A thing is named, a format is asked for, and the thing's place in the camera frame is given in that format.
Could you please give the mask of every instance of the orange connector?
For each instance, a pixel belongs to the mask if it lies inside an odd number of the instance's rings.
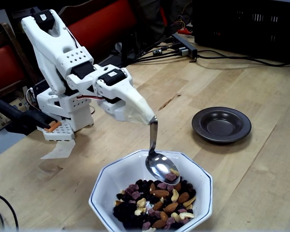
[[[51,123],[49,123],[49,125],[50,125],[50,128],[49,129],[44,128],[44,130],[47,132],[53,132],[58,126],[61,125],[61,122],[52,121]]]

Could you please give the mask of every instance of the nut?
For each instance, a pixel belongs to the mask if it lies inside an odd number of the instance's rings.
[[[189,194],[187,192],[184,192],[184,193],[180,194],[180,196],[178,198],[178,203],[182,204],[182,203],[188,201],[189,200],[189,197],[190,196],[189,196]]]
[[[166,222],[168,220],[169,216],[165,212],[161,211],[160,218]]]
[[[155,197],[163,197],[163,198],[166,198],[167,196],[169,196],[169,192],[167,190],[155,190],[155,191],[152,191],[153,195]]]
[[[159,210],[162,207],[162,202],[157,202],[156,204],[154,204],[153,210]]]
[[[175,219],[176,222],[180,222],[180,217],[179,217],[179,215],[178,215],[177,213],[175,213],[175,212],[172,213],[172,214],[171,214],[171,217],[173,217],[173,218]]]
[[[151,183],[151,185],[150,185],[150,187],[149,187],[149,193],[150,194],[153,194],[153,191],[155,191],[156,190],[156,186],[155,186],[155,184],[154,183]]]
[[[176,189],[173,189],[173,196],[171,198],[171,201],[172,202],[177,202],[177,199],[178,198],[179,198],[179,194],[178,194],[177,190]]]
[[[172,204],[169,204],[167,207],[165,207],[163,209],[164,212],[166,212],[167,214],[171,214],[175,211],[176,207],[178,206],[177,202],[174,202]]]
[[[164,220],[158,220],[153,224],[153,228],[163,228],[166,226],[166,222]]]
[[[179,191],[182,188],[182,184],[179,182],[177,185],[174,185],[174,189]]]
[[[142,232],[154,232],[154,231],[156,231],[156,228],[150,227],[148,230]]]
[[[192,204],[188,205],[188,206],[186,207],[186,209],[187,209],[187,210],[192,209]]]
[[[115,201],[115,206],[119,206],[121,203],[121,201]]]
[[[179,176],[179,172],[174,170],[173,168],[170,169],[171,173],[175,174],[176,176]]]
[[[142,213],[142,209],[136,209],[136,210],[134,211],[134,215],[136,215],[136,216],[140,216],[141,213]]]
[[[136,203],[136,206],[137,206],[138,208],[144,208],[145,205],[146,205],[146,199],[145,199],[145,198],[140,199],[140,200],[137,201],[137,203]]]
[[[193,203],[195,199],[196,199],[196,197],[194,196],[194,197],[191,198],[189,201],[183,203],[183,206],[184,206],[184,207],[187,207],[188,205],[190,205],[191,203]]]
[[[180,213],[179,217],[181,220],[185,220],[185,218],[194,218],[194,214],[191,213]]]

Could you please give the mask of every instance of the wooden table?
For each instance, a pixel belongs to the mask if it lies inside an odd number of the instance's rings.
[[[290,68],[189,61],[167,58],[128,69],[157,113],[157,148],[184,152],[213,176],[213,215],[197,229],[290,229]],[[199,138],[192,117],[211,106],[245,113],[250,135],[230,145]],[[104,229],[87,203],[97,175],[104,165],[148,148],[149,127],[117,122],[98,107],[93,116],[95,124],[76,133],[67,159],[40,159],[56,143],[39,131],[0,155],[0,194],[15,208],[21,228]],[[0,211],[13,226],[1,201]]]

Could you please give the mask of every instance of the almond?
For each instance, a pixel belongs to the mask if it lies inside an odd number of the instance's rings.
[[[184,202],[186,202],[188,200],[189,200],[189,194],[187,192],[184,192],[184,193],[180,194],[177,202],[179,204],[182,204],[182,203],[184,203]]]
[[[172,204],[169,204],[167,207],[163,208],[163,211],[166,212],[167,214],[171,214],[172,212],[175,211],[177,206],[178,206],[178,203],[174,202]]]
[[[156,190],[155,184],[154,183],[151,183],[150,188],[149,188],[149,193],[150,194],[153,194],[153,191],[155,191],[155,190]]]
[[[162,202],[157,202],[154,204],[153,210],[159,210],[162,207]]]
[[[165,212],[163,212],[163,211],[160,212],[160,217],[164,221],[167,221],[168,218],[169,218],[169,216]]]
[[[164,221],[164,220],[158,220],[158,221],[156,221],[153,225],[152,225],[152,227],[153,228],[163,228],[163,227],[165,227],[166,226],[166,222]]]
[[[159,198],[161,197],[166,198],[167,196],[169,196],[169,192],[167,190],[155,190],[155,191],[152,191],[152,193],[155,197],[159,197]]]
[[[174,185],[174,189],[179,191],[182,188],[182,184],[179,182],[177,185]]]
[[[115,201],[115,206],[119,206],[121,203],[121,201]]]

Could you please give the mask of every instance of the red wire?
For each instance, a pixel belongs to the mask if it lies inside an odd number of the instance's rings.
[[[104,99],[104,98],[101,98],[101,97],[89,96],[89,95],[82,95],[82,96],[76,97],[76,99],[83,99],[83,98],[91,98],[91,99],[98,99],[98,100],[103,100]]]

